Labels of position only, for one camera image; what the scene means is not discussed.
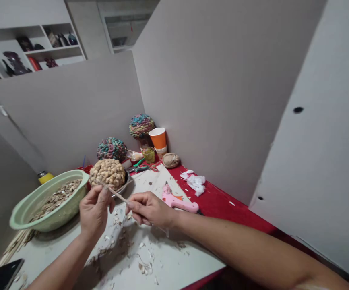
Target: black phone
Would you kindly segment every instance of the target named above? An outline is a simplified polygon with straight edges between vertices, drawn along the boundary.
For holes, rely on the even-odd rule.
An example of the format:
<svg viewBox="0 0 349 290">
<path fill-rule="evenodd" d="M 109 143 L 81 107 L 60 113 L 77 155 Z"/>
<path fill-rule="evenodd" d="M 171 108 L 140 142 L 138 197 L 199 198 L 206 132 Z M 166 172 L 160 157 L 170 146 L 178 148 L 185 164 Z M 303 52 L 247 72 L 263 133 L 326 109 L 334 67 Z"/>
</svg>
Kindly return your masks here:
<svg viewBox="0 0 349 290">
<path fill-rule="evenodd" d="M 8 290 L 12 285 L 14 278 L 20 271 L 24 260 L 19 259 L 0 267 L 0 290 Z"/>
</svg>

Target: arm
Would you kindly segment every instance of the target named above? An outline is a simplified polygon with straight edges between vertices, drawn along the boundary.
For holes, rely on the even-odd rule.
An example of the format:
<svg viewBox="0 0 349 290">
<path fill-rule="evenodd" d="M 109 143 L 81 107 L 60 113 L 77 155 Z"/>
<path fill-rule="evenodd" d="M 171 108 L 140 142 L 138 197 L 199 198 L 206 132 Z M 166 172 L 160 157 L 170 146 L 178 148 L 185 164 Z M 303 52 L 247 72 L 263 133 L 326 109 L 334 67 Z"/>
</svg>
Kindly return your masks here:
<svg viewBox="0 0 349 290">
<path fill-rule="evenodd" d="M 203 217 L 168 207 L 152 192 L 130 198 L 126 213 L 147 225 L 179 230 L 215 253 L 228 265 L 269 289 L 349 289 L 336 273 L 263 232 L 226 220 Z"/>
<path fill-rule="evenodd" d="M 96 186 L 82 199 L 79 210 L 81 233 L 28 287 L 28 290 L 72 289 L 92 249 L 103 234 L 107 208 L 115 202 L 106 188 Z"/>
</svg>

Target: green bowl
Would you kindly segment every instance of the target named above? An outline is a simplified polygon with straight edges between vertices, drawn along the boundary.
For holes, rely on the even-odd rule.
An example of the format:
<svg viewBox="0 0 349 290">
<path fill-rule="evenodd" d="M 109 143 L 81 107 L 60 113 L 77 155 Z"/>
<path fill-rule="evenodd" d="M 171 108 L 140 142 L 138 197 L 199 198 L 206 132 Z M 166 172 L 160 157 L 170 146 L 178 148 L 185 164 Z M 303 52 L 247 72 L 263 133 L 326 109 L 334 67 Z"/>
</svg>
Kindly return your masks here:
<svg viewBox="0 0 349 290">
<path fill-rule="evenodd" d="M 44 205 L 46 199 L 56 192 L 59 187 L 68 181 L 80 178 L 82 179 L 81 184 L 57 209 L 41 219 L 29 222 Z M 49 232 L 61 227 L 79 212 L 79 203 L 87 194 L 86 184 L 88 180 L 89 175 L 87 173 L 76 169 L 62 173 L 47 181 L 15 206 L 9 220 L 10 227 L 14 230 L 32 228 L 41 232 Z"/>
</svg>

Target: orange paper cup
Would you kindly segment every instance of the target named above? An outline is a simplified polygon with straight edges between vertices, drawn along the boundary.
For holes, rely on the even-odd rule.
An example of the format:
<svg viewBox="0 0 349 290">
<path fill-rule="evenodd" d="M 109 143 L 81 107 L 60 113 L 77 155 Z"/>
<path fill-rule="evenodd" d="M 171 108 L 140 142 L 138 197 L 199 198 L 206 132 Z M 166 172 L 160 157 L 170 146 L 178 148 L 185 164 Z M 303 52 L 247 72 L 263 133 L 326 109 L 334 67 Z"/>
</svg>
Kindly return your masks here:
<svg viewBox="0 0 349 290">
<path fill-rule="evenodd" d="M 165 131 L 165 128 L 156 128 L 149 132 L 149 136 L 153 141 L 154 147 L 158 150 L 166 147 Z"/>
</svg>

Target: multicolored ball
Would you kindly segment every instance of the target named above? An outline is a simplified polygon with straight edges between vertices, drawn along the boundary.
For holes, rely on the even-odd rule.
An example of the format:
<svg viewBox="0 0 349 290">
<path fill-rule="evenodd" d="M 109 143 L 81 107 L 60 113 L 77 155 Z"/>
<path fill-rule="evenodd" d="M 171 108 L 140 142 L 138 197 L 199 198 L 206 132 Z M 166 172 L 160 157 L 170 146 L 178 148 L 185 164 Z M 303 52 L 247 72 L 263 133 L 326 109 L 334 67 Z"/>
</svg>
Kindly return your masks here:
<svg viewBox="0 0 349 290">
<path fill-rule="evenodd" d="M 127 147 L 122 140 L 114 137 L 103 139 L 98 146 L 97 157 L 102 159 L 117 159 L 123 161 L 127 153 Z"/>
<path fill-rule="evenodd" d="M 147 137 L 154 128 L 154 121 L 146 114 L 135 115 L 129 125 L 130 135 L 135 139 Z"/>
</svg>

